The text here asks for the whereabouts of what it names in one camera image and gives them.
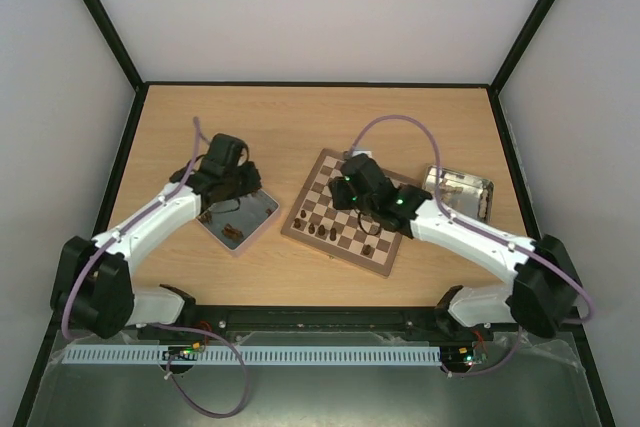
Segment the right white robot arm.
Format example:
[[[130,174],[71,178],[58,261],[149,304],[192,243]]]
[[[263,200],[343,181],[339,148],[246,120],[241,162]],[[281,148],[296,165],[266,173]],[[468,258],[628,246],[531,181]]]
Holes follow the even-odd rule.
[[[546,235],[539,240],[500,231],[445,206],[437,193],[395,186],[365,154],[349,158],[331,180],[338,210],[355,209],[384,230],[443,247],[484,268],[499,284],[455,287],[443,298],[436,326],[445,337],[470,327],[515,322],[542,338],[552,338],[583,289],[564,244]]]

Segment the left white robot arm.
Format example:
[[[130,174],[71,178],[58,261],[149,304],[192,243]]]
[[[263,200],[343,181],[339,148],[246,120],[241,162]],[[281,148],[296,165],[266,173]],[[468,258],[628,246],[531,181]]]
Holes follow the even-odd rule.
[[[108,339],[132,325],[172,325],[188,296],[171,286],[134,289],[132,277],[144,259],[183,225],[212,205],[258,191],[261,178],[247,144],[219,133],[206,153],[194,151],[146,205],[91,239],[75,236],[60,254],[51,307],[61,330],[77,325]]]

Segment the pile of dark chess pieces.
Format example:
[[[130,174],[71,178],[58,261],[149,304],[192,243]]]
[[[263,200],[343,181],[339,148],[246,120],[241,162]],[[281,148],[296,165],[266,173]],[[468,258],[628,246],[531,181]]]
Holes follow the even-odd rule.
[[[240,241],[244,238],[244,233],[233,227],[231,224],[227,223],[223,227],[216,227],[213,222],[213,214],[211,212],[205,212],[200,217],[199,220],[206,227],[211,227],[216,231],[219,231],[220,234],[228,239],[234,241]]]

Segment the wooden chess board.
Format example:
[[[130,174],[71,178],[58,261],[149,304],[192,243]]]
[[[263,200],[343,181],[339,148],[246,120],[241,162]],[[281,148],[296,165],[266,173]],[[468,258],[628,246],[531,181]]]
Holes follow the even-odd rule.
[[[358,212],[338,211],[332,206],[329,182],[340,175],[344,155],[331,149],[323,149],[317,157],[293,207],[281,228],[281,234],[298,241],[332,258],[367,269],[384,278],[391,273],[402,235],[381,229],[377,223]],[[300,211],[307,213],[300,218]],[[301,227],[294,228],[294,220],[299,219]],[[314,234],[308,232],[308,225],[315,224]],[[318,227],[326,228],[326,235],[318,235]],[[329,232],[337,231],[337,238],[331,241]],[[372,251],[363,255],[365,245]]]

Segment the pink tin tray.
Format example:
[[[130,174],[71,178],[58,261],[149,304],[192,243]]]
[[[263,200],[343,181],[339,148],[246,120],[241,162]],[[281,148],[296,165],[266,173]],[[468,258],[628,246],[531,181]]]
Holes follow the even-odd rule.
[[[240,256],[254,243],[280,215],[279,203],[264,189],[240,197],[213,204],[205,212],[213,214],[216,227],[229,223],[244,233],[240,241],[228,239],[219,231],[200,225],[231,255]]]

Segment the black frame rail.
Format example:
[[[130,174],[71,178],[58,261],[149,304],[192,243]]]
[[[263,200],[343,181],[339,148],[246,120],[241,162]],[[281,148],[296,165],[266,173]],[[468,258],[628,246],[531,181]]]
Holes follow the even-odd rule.
[[[491,340],[516,332],[513,321],[482,321],[461,327],[440,307],[250,307],[199,306],[189,302],[170,327],[200,328],[229,340],[250,332],[390,332],[404,340],[436,345]]]

